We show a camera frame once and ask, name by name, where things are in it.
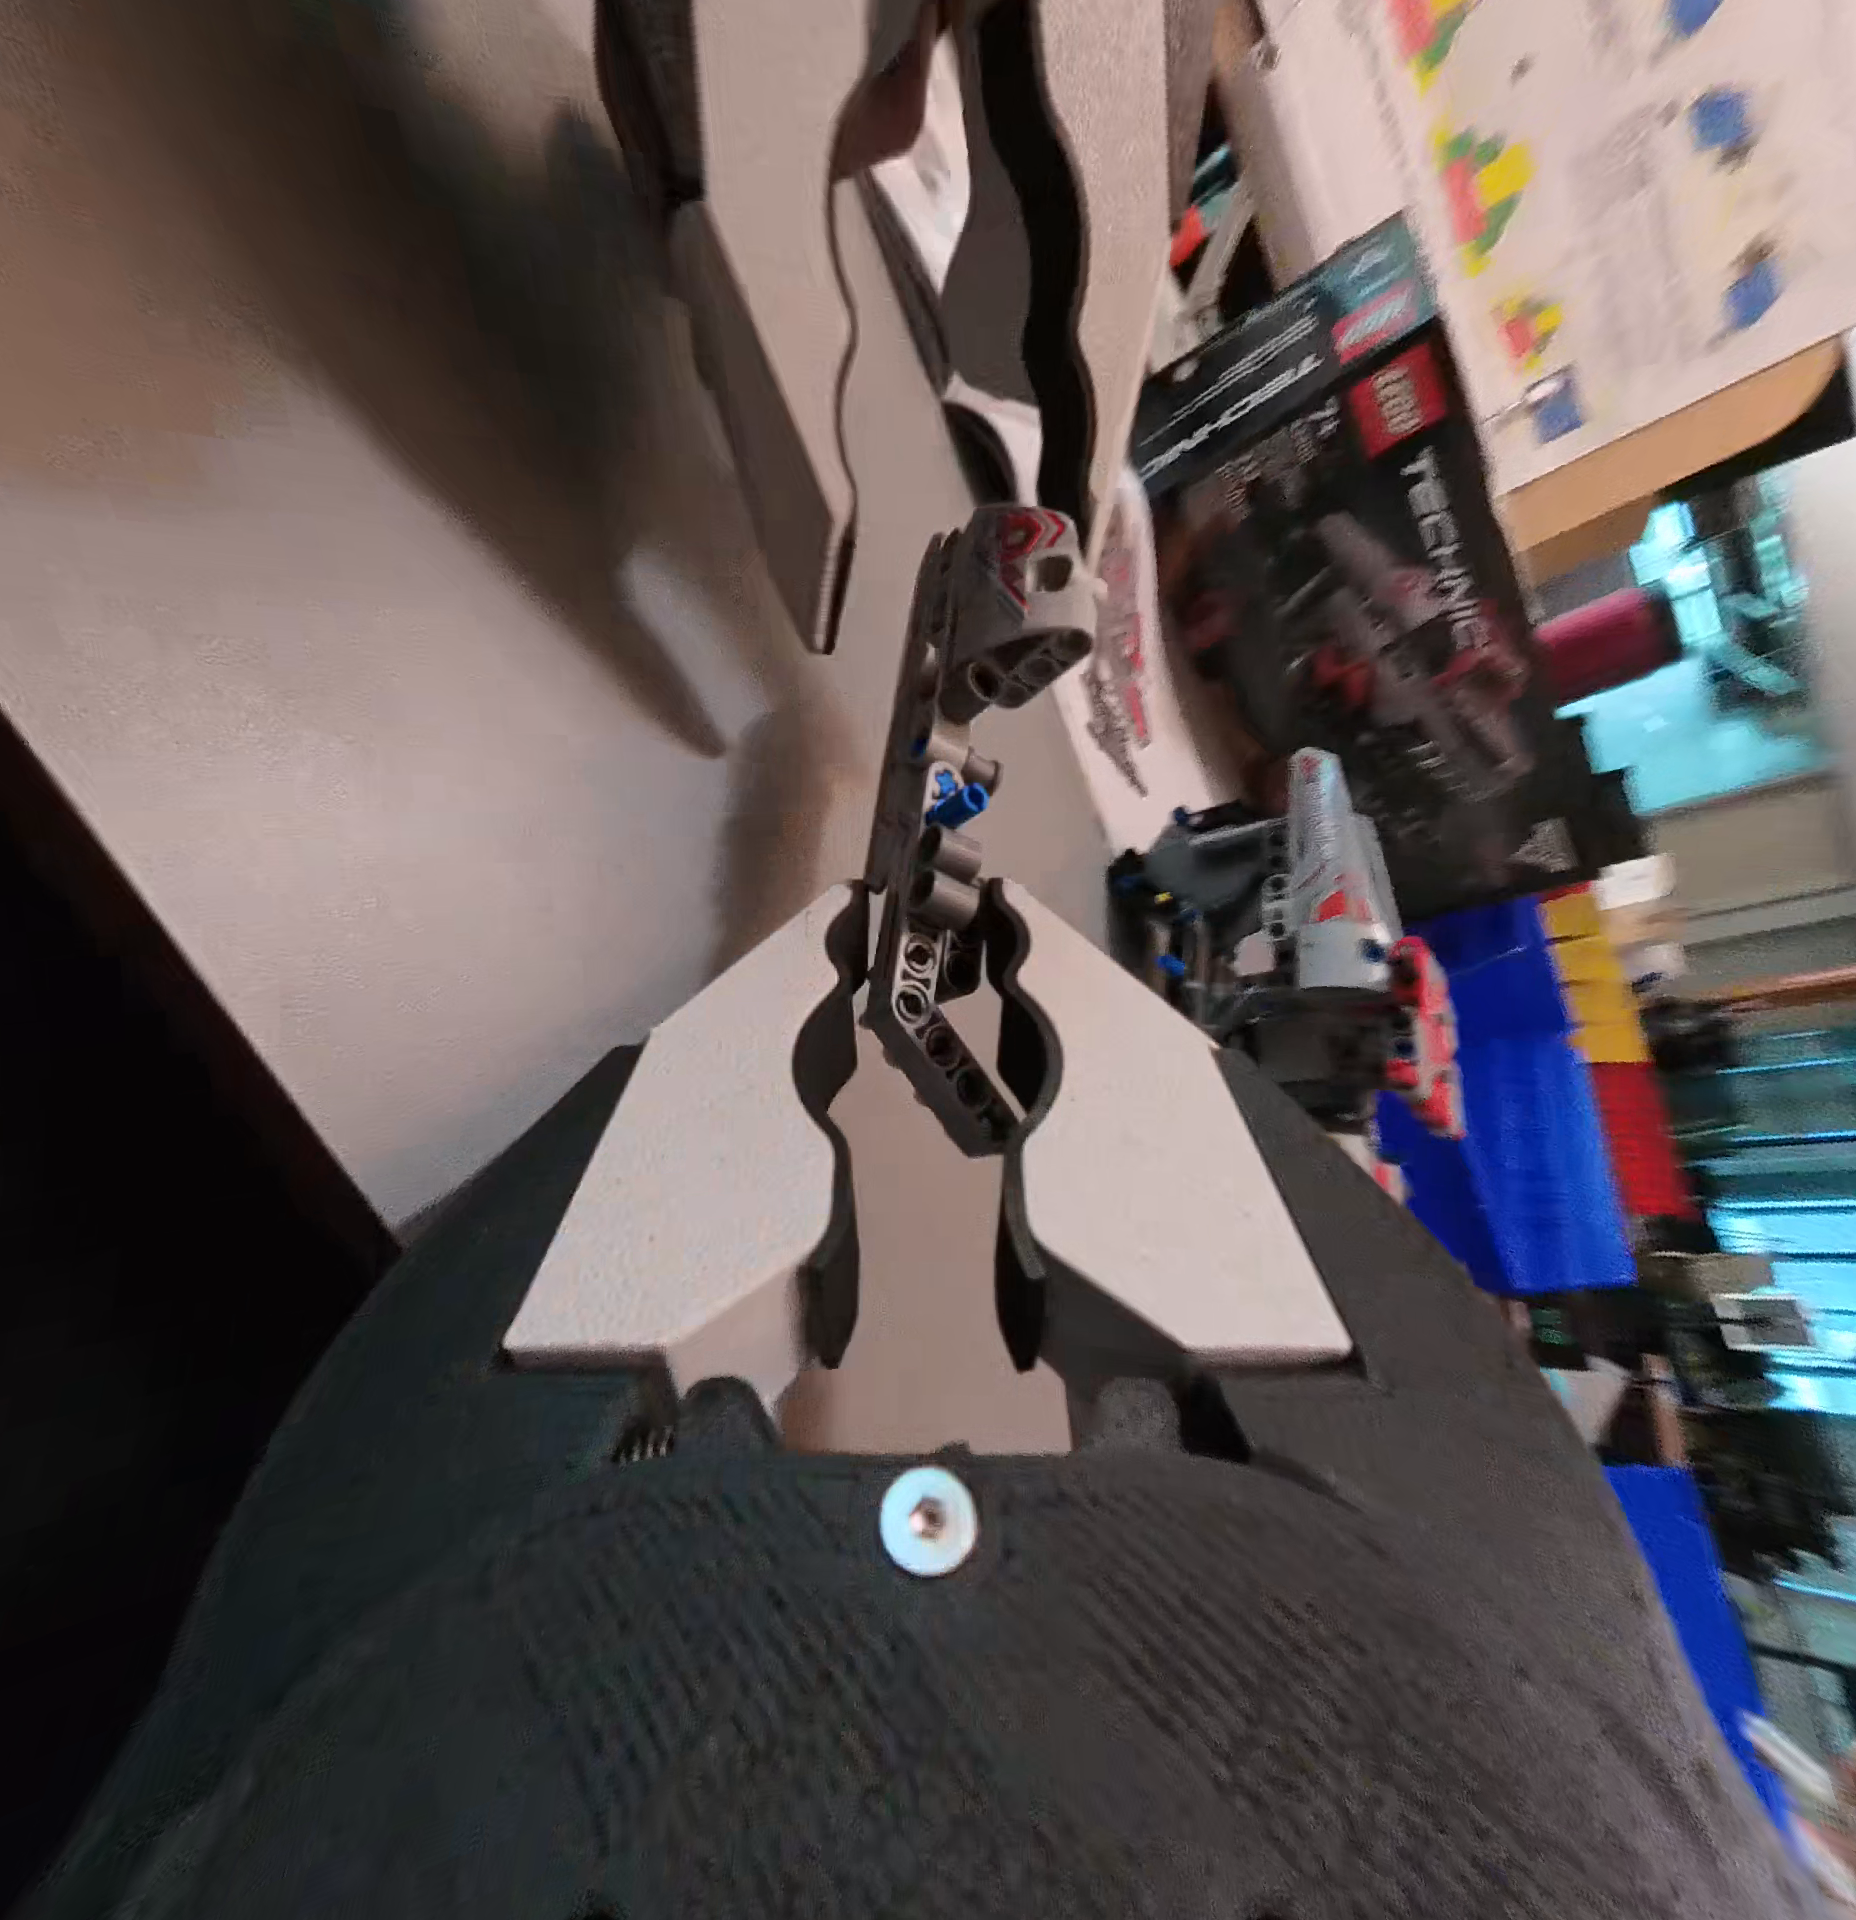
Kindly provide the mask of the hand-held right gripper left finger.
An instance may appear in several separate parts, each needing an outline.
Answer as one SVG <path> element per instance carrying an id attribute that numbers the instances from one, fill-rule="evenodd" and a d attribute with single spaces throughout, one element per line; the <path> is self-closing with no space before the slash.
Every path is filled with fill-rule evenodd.
<path id="1" fill-rule="evenodd" d="M 509 1326 L 541 1369 L 836 1369 L 868 892 L 828 885 L 657 1025 Z"/>

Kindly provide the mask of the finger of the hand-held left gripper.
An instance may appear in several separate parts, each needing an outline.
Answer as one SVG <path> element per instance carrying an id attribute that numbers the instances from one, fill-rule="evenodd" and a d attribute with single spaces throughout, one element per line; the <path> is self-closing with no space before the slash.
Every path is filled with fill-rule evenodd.
<path id="1" fill-rule="evenodd" d="M 673 262 L 769 575 L 803 643 L 833 654 L 859 526 L 833 163 L 868 5 L 701 2 L 690 45 L 701 193 L 673 219 Z"/>
<path id="2" fill-rule="evenodd" d="M 1034 493 L 1103 526 L 1171 239 L 1168 5 L 962 3 L 971 199 L 942 284 L 953 368 L 1034 407 Z"/>

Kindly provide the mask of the dark red tumbler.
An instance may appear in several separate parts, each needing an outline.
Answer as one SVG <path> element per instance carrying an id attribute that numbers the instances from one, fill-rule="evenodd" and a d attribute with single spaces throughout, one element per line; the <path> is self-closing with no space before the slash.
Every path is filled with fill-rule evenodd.
<path id="1" fill-rule="evenodd" d="M 1606 591 L 1534 625 L 1556 708 L 1636 683 L 1685 657 L 1685 633 L 1658 583 Z"/>

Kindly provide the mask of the black toy set box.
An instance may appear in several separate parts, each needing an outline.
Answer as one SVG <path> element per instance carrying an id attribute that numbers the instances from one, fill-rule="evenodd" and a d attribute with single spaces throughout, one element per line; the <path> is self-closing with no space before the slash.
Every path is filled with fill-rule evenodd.
<path id="1" fill-rule="evenodd" d="M 1560 716 L 1402 214 L 1153 375 L 1133 465 L 1164 629 L 1266 760 L 1340 762 L 1410 918 L 1648 851 Z"/>

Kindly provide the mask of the grey brick side beam assembly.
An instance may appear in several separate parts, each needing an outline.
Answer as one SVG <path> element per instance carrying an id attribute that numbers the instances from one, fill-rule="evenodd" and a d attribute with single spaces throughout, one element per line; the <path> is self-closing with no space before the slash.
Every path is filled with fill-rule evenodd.
<path id="1" fill-rule="evenodd" d="M 882 902 L 864 1022 L 971 1157 L 1002 1154 L 1017 1126 L 950 1017 L 984 984 L 992 932 L 978 831 L 1004 769 L 974 730 L 1081 665 L 1099 616 L 1076 524 L 1004 501 L 928 542 L 903 629 L 864 859 Z"/>

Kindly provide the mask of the yellow plastic bin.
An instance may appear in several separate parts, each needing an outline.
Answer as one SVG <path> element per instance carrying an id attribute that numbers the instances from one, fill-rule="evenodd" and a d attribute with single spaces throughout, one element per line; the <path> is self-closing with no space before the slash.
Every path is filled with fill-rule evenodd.
<path id="1" fill-rule="evenodd" d="M 1550 890 L 1541 896 L 1538 914 L 1576 1052 L 1590 1065 L 1650 1065 L 1636 989 L 1595 887 Z"/>

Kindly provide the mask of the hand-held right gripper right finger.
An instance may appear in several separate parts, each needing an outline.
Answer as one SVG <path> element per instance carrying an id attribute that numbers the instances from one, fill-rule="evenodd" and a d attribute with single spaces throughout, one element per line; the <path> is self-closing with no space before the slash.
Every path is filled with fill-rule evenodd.
<path id="1" fill-rule="evenodd" d="M 1220 1050 L 1015 880 L 989 883 L 995 1307 L 1032 1369 L 1325 1369 L 1349 1326 Z"/>

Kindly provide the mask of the grey desk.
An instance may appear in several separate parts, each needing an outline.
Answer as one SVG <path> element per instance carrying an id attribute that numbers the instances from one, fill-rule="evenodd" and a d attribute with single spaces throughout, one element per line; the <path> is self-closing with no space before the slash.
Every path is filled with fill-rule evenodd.
<path id="1" fill-rule="evenodd" d="M 593 3 L 0 3 L 0 724 L 381 1226 L 857 876 L 971 493 L 871 228 L 840 643 Z"/>

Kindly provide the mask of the red plastic bin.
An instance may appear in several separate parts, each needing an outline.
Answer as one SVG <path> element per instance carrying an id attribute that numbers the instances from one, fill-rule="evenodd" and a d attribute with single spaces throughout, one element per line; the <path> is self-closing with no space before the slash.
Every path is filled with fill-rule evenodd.
<path id="1" fill-rule="evenodd" d="M 1705 1209 L 1652 1059 L 1583 1058 L 1622 1218 L 1699 1224 Z"/>

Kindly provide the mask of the blue plastic bin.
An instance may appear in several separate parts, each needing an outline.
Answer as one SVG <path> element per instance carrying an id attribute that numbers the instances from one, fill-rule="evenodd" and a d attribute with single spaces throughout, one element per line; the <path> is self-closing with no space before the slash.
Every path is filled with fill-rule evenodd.
<path id="1" fill-rule="evenodd" d="M 1786 1787 L 1749 1732 L 1767 1718 L 1767 1704 L 1696 1480 L 1681 1466 L 1646 1463 L 1608 1463 L 1604 1475 L 1710 1718 L 1771 1824 L 1793 1844 Z"/>
<path id="2" fill-rule="evenodd" d="M 1467 1132 L 1378 1100 L 1414 1218 L 1499 1297 L 1633 1288 L 1636 1253 L 1537 900 L 1419 923 L 1447 972 Z"/>

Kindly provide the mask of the grey red brick truck model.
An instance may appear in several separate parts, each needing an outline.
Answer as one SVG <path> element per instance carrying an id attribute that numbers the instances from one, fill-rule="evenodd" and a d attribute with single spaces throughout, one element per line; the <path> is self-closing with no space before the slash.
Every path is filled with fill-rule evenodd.
<path id="1" fill-rule="evenodd" d="M 1447 972 L 1408 932 L 1375 823 L 1338 756 L 1287 762 L 1284 809 L 1189 812 L 1108 867 L 1121 946 L 1142 980 L 1316 1124 L 1376 1151 L 1378 1101 L 1465 1140 Z"/>

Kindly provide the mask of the white instruction booklet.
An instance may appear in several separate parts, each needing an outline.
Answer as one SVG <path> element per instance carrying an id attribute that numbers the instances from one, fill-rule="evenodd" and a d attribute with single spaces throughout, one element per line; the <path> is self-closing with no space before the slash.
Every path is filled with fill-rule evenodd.
<path id="1" fill-rule="evenodd" d="M 912 144 L 880 160 L 864 204 L 918 359 L 977 501 L 1032 501 L 1042 451 L 1036 406 L 977 385 L 948 346 L 942 293 L 971 219 L 972 178 L 960 63 L 942 35 L 926 68 Z M 1153 837 L 1178 803 L 1212 803 L 1212 784 L 1178 703 L 1159 603 L 1156 534 L 1142 477 L 1118 469 L 1099 561 L 1099 625 L 1057 703 L 1115 849 Z"/>

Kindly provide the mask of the brown backing board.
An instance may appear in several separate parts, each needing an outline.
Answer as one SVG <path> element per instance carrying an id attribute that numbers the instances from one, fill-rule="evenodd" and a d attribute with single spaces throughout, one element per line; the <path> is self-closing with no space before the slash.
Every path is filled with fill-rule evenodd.
<path id="1" fill-rule="evenodd" d="M 1507 492 L 1496 514 L 1525 575 L 1542 583 L 1633 546 L 1663 506 L 1855 436 L 1850 355 L 1839 338 Z"/>

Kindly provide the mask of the printed instruction sheet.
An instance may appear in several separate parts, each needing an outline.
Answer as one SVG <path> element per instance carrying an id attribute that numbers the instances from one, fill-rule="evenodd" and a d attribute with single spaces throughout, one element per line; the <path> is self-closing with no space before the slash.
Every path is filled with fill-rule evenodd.
<path id="1" fill-rule="evenodd" d="M 1401 216 L 1495 488 L 1856 329 L 1856 3 L 1259 3 L 1322 252 Z"/>

